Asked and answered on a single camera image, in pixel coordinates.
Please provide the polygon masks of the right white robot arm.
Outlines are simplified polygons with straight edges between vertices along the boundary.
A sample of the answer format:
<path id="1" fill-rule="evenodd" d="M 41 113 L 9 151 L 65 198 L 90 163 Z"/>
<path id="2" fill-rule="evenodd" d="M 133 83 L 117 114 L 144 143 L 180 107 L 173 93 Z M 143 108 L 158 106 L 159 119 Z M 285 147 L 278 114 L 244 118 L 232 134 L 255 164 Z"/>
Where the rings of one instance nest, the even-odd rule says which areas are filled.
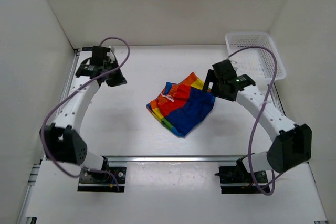
<path id="1" fill-rule="evenodd" d="M 255 172 L 274 170 L 284 173 L 311 158 L 312 130 L 298 125 L 281 113 L 244 74 L 238 76 L 229 60 L 213 64 L 207 73 L 203 91 L 212 84 L 211 94 L 237 102 L 256 119 L 269 135 L 272 145 L 268 151 L 241 157 L 236 162 L 236 177 L 247 182 Z"/>

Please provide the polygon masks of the rainbow striped shorts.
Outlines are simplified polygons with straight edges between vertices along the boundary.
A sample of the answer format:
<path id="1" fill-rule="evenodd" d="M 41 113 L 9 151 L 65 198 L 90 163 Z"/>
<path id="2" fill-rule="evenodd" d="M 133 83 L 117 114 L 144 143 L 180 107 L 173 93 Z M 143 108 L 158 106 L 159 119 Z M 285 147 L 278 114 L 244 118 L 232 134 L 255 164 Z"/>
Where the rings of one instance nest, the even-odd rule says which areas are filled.
<path id="1" fill-rule="evenodd" d="M 186 137 L 212 111 L 215 96 L 202 91 L 204 82 L 192 72 L 182 82 L 167 82 L 161 93 L 146 105 L 170 132 Z"/>

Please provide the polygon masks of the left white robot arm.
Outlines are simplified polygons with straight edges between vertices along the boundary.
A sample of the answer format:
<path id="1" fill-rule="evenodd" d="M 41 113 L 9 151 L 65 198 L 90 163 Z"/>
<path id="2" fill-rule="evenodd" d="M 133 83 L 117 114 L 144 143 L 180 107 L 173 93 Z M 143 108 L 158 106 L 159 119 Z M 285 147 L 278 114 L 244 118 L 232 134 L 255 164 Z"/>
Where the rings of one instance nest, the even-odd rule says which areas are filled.
<path id="1" fill-rule="evenodd" d="M 80 136 L 82 120 L 92 98 L 103 83 L 109 87 L 126 84 L 118 60 L 111 46 L 83 48 L 91 56 L 80 63 L 72 81 L 70 98 L 50 125 L 43 127 L 43 145 L 46 155 L 56 163 L 78 165 L 92 172 L 98 182 L 110 176 L 107 158 L 96 155 Z"/>

